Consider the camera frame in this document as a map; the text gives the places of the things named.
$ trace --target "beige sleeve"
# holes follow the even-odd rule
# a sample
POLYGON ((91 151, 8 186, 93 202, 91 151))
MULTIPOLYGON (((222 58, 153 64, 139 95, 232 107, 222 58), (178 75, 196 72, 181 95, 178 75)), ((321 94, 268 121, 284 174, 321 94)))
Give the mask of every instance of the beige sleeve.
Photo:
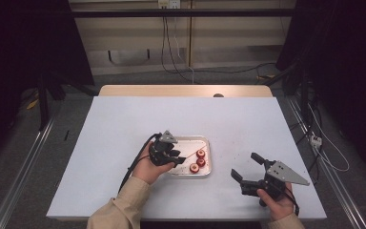
POLYGON ((150 196, 150 185, 130 177, 117 198, 97 210, 88 220, 88 228, 140 228, 141 209, 150 196))
POLYGON ((294 214, 290 214, 289 216, 270 222, 269 224, 270 229, 304 229, 304 225, 302 225, 302 222, 299 220, 299 218, 294 214))

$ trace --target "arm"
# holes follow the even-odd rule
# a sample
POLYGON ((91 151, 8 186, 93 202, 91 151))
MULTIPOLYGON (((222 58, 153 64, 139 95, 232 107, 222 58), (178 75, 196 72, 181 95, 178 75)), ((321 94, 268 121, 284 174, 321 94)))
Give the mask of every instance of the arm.
POLYGON ((174 166, 173 163, 153 165, 148 158, 150 145, 151 143, 142 152, 141 158, 145 158, 138 162, 117 198, 110 199, 89 218, 89 229, 140 228, 141 210, 150 196, 150 185, 174 166))
MULTIPOLYGON (((289 191, 292 190, 291 183, 286 183, 286 186, 289 191)), ((304 229, 302 222, 294 214, 294 205, 289 199, 283 197, 278 201, 274 201, 262 189, 258 189, 257 194, 270 208, 270 216, 272 219, 272 222, 269 223, 270 229, 304 229)))

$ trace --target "white table surface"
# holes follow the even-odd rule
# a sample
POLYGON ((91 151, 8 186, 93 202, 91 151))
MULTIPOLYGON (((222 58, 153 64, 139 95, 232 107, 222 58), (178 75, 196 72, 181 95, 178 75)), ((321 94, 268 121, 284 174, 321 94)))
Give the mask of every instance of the white table surface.
MULTIPOLYGON (((202 179, 163 175, 152 186, 143 220, 261 220, 269 210, 242 196, 231 178, 260 180, 256 152, 281 160, 310 183, 274 97, 96 97, 47 216, 87 219, 115 197, 121 180, 152 134, 203 135, 210 141, 213 170, 202 179)), ((315 187, 293 184, 301 219, 325 219, 315 187)))

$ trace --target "metal tray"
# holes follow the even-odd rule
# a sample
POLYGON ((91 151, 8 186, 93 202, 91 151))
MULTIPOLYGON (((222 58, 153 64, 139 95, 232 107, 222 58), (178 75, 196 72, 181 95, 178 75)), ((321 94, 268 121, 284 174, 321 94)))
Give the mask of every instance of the metal tray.
POLYGON ((177 143, 174 144, 174 150, 180 151, 179 156, 186 157, 183 164, 179 164, 176 168, 172 168, 168 173, 174 177, 181 178, 203 178, 206 177, 212 169, 210 143, 204 136, 176 136, 177 143), (190 171, 190 165, 196 163, 198 150, 203 150, 206 155, 204 159, 206 164, 204 167, 194 174, 190 171))

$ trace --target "hand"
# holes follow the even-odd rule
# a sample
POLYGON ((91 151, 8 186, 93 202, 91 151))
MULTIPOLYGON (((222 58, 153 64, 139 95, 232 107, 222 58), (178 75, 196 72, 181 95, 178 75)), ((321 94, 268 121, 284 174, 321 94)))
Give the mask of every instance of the hand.
MULTIPOLYGON (((291 183, 287 182, 285 185, 288 190, 292 191, 291 183)), ((263 189, 258 189, 257 194, 270 208, 270 217, 272 218, 272 221, 283 219, 294 212, 294 205, 287 197, 282 197, 280 200, 275 201, 263 189)))
POLYGON ((174 166, 173 162, 162 166, 154 165, 150 160, 150 146, 152 144, 153 142, 150 142, 145 146, 145 149, 140 157, 142 159, 132 171, 133 177, 140 178, 150 185, 153 184, 161 174, 170 171, 174 166))

